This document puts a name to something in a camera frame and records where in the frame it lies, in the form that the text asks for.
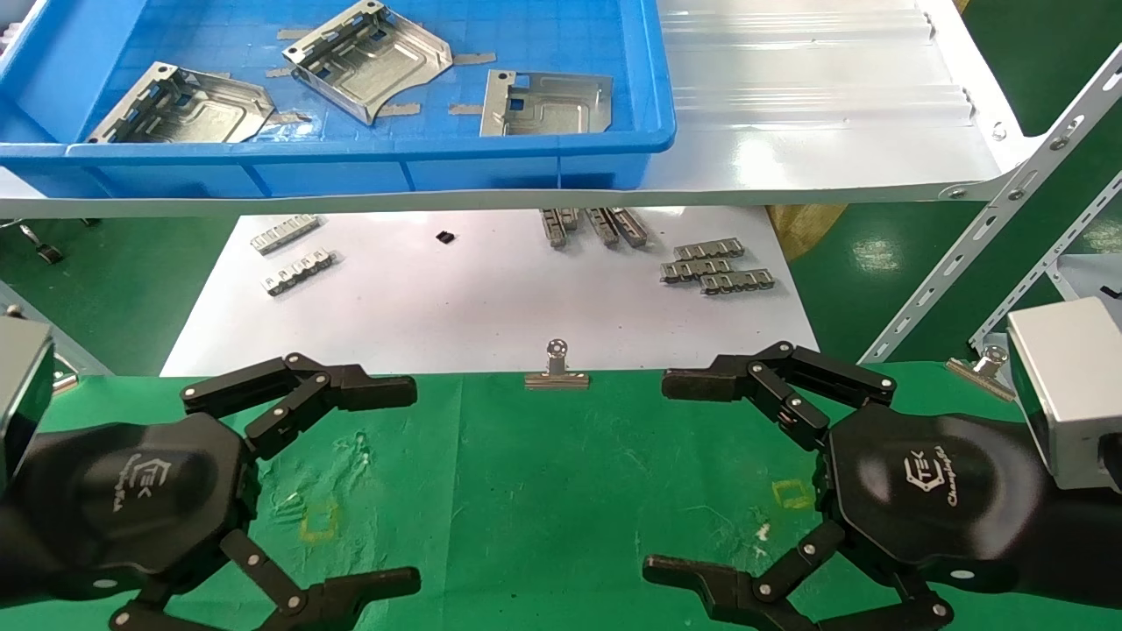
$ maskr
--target stamped metal plate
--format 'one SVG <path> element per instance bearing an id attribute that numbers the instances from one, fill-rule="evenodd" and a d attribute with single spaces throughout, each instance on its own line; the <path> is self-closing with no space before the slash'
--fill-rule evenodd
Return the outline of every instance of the stamped metal plate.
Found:
<path id="1" fill-rule="evenodd" d="M 611 125 L 611 77 L 598 74 L 523 73 L 526 88 L 515 85 L 518 73 L 487 74 L 480 136 L 598 134 Z"/>
<path id="2" fill-rule="evenodd" d="M 435 79 L 452 65 L 447 42 L 364 0 L 284 52 L 293 76 L 367 125 L 394 94 Z"/>
<path id="3" fill-rule="evenodd" d="M 260 85 L 156 62 L 86 143 L 241 143 L 274 109 Z"/>

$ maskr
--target metal connector strip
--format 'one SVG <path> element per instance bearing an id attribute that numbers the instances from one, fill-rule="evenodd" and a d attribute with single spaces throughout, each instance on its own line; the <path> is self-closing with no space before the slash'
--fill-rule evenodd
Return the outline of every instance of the metal connector strip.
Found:
<path id="1" fill-rule="evenodd" d="M 580 226 L 579 208 L 559 208 L 558 212 L 561 213 L 561 225 L 565 230 L 576 230 Z"/>
<path id="2" fill-rule="evenodd" d="M 638 222 L 638 219 L 626 208 L 613 208 L 611 218 L 616 222 L 619 235 L 633 248 L 641 248 L 646 245 L 646 228 Z"/>
<path id="3" fill-rule="evenodd" d="M 335 263 L 335 254 L 320 248 L 261 281 L 269 295 L 282 293 L 311 278 Z"/>
<path id="4" fill-rule="evenodd" d="M 249 245 L 258 254 L 266 255 L 279 249 L 320 227 L 320 218 L 314 214 L 296 214 L 285 219 L 279 226 L 257 235 Z"/>
<path id="5" fill-rule="evenodd" d="M 735 258 L 744 256 L 744 244 L 736 237 L 720 239 L 719 241 L 705 241 L 702 244 L 690 244 L 674 248 L 674 258 L 678 260 L 699 260 L 703 258 Z"/>
<path id="6" fill-rule="evenodd" d="M 770 290 L 775 286 L 775 278 L 766 269 L 710 274 L 701 276 L 700 280 L 701 293 L 706 295 Z"/>
<path id="7" fill-rule="evenodd" d="M 564 247 L 567 240 L 564 221 L 561 220 L 561 214 L 558 212 L 558 209 L 542 209 L 542 228 L 545 229 L 545 238 L 550 240 L 551 246 L 558 249 Z"/>
<path id="8" fill-rule="evenodd" d="M 709 258 L 706 260 L 678 260 L 662 264 L 662 282 L 668 284 L 697 281 L 700 276 L 726 274 L 733 271 L 733 264 L 727 258 Z"/>
<path id="9" fill-rule="evenodd" d="M 616 231 L 616 225 L 611 221 L 610 210 L 606 208 L 587 208 L 585 212 L 588 213 L 588 221 L 592 225 L 596 236 L 600 237 L 600 241 L 604 245 L 613 247 L 619 243 L 619 232 Z"/>

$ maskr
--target silver metal housing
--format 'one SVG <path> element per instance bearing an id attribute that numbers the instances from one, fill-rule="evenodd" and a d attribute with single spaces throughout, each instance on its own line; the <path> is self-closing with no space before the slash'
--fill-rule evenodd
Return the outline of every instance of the silver metal housing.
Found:
<path id="1" fill-rule="evenodd" d="M 1100 456 L 1122 432 L 1122 331 L 1097 298 L 1009 314 L 1013 381 L 1045 465 L 1060 488 L 1118 485 Z"/>

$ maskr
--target robotic hand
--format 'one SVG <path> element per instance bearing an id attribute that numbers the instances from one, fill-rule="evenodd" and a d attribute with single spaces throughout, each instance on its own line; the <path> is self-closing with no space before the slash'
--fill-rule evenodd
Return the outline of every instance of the robotic hand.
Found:
<path id="1" fill-rule="evenodd" d="M 6 320 L 12 321 L 0 317 L 0 324 Z M 50 356 L 28 350 L 33 358 Z M 355 627 L 367 603 L 421 588 L 420 573 L 405 567 L 302 589 L 246 534 L 260 491 L 258 458 L 273 458 L 334 408 L 413 404 L 412 377 L 371 378 L 358 365 L 322 366 L 288 355 L 184 388 L 187 415 L 174 423 L 109 423 L 34 439 L 28 428 L 42 414 L 43 397 L 34 378 L 25 383 L 31 385 L 18 408 L 0 406 L 7 455 L 0 607 L 139 589 L 113 613 L 110 629 L 217 631 L 163 610 L 171 596 L 232 560 L 276 604 L 261 630 L 341 631 Z M 0 379 L 0 395 L 3 385 Z M 278 397 L 245 438 L 219 420 Z"/>
<path id="2" fill-rule="evenodd" d="M 1055 328 L 1048 333 L 1055 337 Z M 790 384 L 856 411 L 829 427 Z M 941 629 L 954 610 L 928 583 L 1122 609 L 1122 495 L 1110 485 L 1058 486 L 1028 424 L 902 414 L 890 408 L 895 387 L 788 342 L 721 355 L 707 369 L 668 371 L 665 396 L 747 399 L 817 452 L 822 523 L 761 576 L 650 556 L 644 578 L 697 592 L 714 620 L 762 631 Z M 1118 436 L 1102 439 L 1103 470 L 1119 470 Z M 788 596 L 837 552 L 902 602 L 817 623 L 800 614 Z"/>

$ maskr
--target metal part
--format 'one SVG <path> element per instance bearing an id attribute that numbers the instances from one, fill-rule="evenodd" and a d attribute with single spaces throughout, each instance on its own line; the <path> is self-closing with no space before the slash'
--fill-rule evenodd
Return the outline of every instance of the metal part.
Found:
<path id="1" fill-rule="evenodd" d="M 480 136 L 598 134 L 611 125 L 611 77 L 597 74 L 487 73 Z"/>
<path id="2" fill-rule="evenodd" d="M 592 225 L 592 230 L 600 238 L 600 243 L 607 247 L 614 247 L 619 243 L 619 232 L 616 230 L 616 223 L 611 220 L 609 209 L 586 208 L 585 212 L 588 213 L 588 222 Z"/>
<path id="3" fill-rule="evenodd" d="M 1024 277 L 1021 278 L 1021 282 L 1015 285 L 1015 289 L 1002 299 L 1001 304 L 999 304 L 997 308 L 993 310 L 993 313 L 985 319 L 985 322 L 983 322 L 982 326 L 974 331 L 974 335 L 971 336 L 971 346 L 974 347 L 975 350 L 978 353 L 982 351 L 986 333 L 992 331 L 993 328 L 997 326 L 997 322 L 1000 322 L 1001 319 L 1009 313 L 1009 310 L 1017 304 L 1017 301 L 1021 300 L 1021 296 L 1029 291 L 1029 287 L 1037 282 L 1037 278 L 1041 275 L 1048 274 L 1048 269 L 1052 267 L 1059 256 L 1064 254 L 1076 237 L 1078 237 L 1079 234 L 1091 225 L 1091 220 L 1097 217 L 1098 213 L 1111 203 L 1111 200 L 1113 200 L 1114 195 L 1119 194 L 1119 192 L 1122 192 L 1122 171 L 1120 171 L 1118 175 L 1111 179 L 1111 181 L 1103 186 L 1103 190 L 1095 195 L 1094 201 L 1087 204 L 1087 208 L 1083 209 L 1083 212 L 1075 218 L 1075 221 L 1073 221 L 1072 225 L 1064 230 L 1064 235 L 1060 236 L 1060 238 L 1057 239 L 1050 248 L 1048 248 L 1048 252 L 1040 257 L 1040 260 L 1038 260 L 1029 269 Z"/>
<path id="4" fill-rule="evenodd" d="M 580 226 L 579 208 L 559 208 L 558 212 L 561 214 L 561 225 L 564 226 L 565 230 L 576 230 Z"/>
<path id="5" fill-rule="evenodd" d="M 249 245 L 254 246 L 254 249 L 258 254 L 266 255 L 295 241 L 319 227 L 320 218 L 315 214 L 297 214 L 285 219 L 279 226 L 274 226 L 257 235 L 249 240 Z"/>
<path id="6" fill-rule="evenodd" d="M 452 65 L 447 42 L 374 0 L 356 2 L 284 57 L 293 76 L 367 125 L 390 97 Z"/>
<path id="7" fill-rule="evenodd" d="M 662 282 L 668 284 L 697 281 L 706 274 L 720 274 L 733 271 L 733 264 L 727 258 L 708 258 L 706 260 L 677 260 L 662 264 Z"/>
<path id="8" fill-rule="evenodd" d="M 0 316 L 0 493 L 50 402 L 50 327 Z"/>
<path id="9" fill-rule="evenodd" d="M 775 278 L 766 269 L 710 274 L 701 276 L 699 280 L 701 281 L 701 293 L 706 295 L 770 290 L 775 286 Z"/>
<path id="10" fill-rule="evenodd" d="M 86 143 L 240 143 L 273 113 L 260 85 L 156 62 Z"/>
<path id="11" fill-rule="evenodd" d="M 1101 466 L 1101 446 L 1122 433 L 1122 331 L 1098 298 L 1009 314 L 1019 403 L 1060 488 L 1119 484 Z"/>
<path id="12" fill-rule="evenodd" d="M 720 239 L 719 241 L 705 241 L 701 244 L 690 244 L 674 248 L 674 258 L 678 260 L 700 260 L 705 258 L 735 258 L 744 256 L 744 244 L 736 237 Z"/>
<path id="13" fill-rule="evenodd" d="M 545 238 L 550 245 L 560 249 L 565 244 L 564 222 L 555 208 L 542 209 L 542 227 L 545 228 Z"/>
<path id="14" fill-rule="evenodd" d="M 1003 401 L 1013 401 L 1017 399 L 1017 392 L 997 381 L 999 372 L 1005 362 L 1009 362 L 1009 353 L 1004 348 L 987 346 L 982 351 L 982 358 L 973 366 L 951 357 L 947 360 L 947 369 Z"/>
<path id="15" fill-rule="evenodd" d="M 623 236 L 624 240 L 627 241 L 633 248 L 641 248 L 646 245 L 646 228 L 638 222 L 638 219 L 632 213 L 631 209 L 626 208 L 613 208 L 611 219 L 615 220 L 616 230 Z"/>
<path id="16" fill-rule="evenodd" d="M 24 300 L 24 296 L 16 293 L 16 290 L 0 281 L 0 305 L 7 305 L 4 314 L 18 314 L 27 320 L 43 322 L 50 326 L 50 337 L 55 342 L 55 354 L 65 357 L 65 365 L 81 375 L 112 375 L 104 364 L 90 354 L 74 338 L 52 322 L 31 303 Z"/>
<path id="17" fill-rule="evenodd" d="M 1098 121 L 1122 95 L 1122 82 L 1116 71 L 1122 67 L 1122 46 L 1106 60 L 1079 95 L 1067 107 L 1048 132 L 1049 138 L 1068 138 L 1063 150 L 1052 150 L 1041 144 L 1021 164 L 982 212 L 966 227 L 955 245 L 931 269 L 908 302 L 889 321 L 881 335 L 862 355 L 862 364 L 884 362 L 916 324 L 946 294 L 947 289 L 974 263 L 978 254 L 993 240 L 1048 179 L 1064 157 L 1079 145 L 1094 122 Z"/>
<path id="18" fill-rule="evenodd" d="M 335 262 L 335 254 L 320 248 L 312 254 L 301 258 L 296 263 L 286 266 L 261 281 L 261 286 L 269 295 L 280 295 L 282 293 L 296 286 L 298 283 L 319 274 L 331 267 Z"/>
<path id="19" fill-rule="evenodd" d="M 452 64 L 458 66 L 473 66 L 478 64 L 489 64 L 498 57 L 495 53 L 463 53 L 452 57 Z"/>
<path id="20" fill-rule="evenodd" d="M 550 340 L 545 354 L 549 356 L 545 372 L 528 373 L 525 376 L 526 390 L 588 390 L 588 375 L 570 373 L 565 366 L 569 345 L 563 339 Z"/>

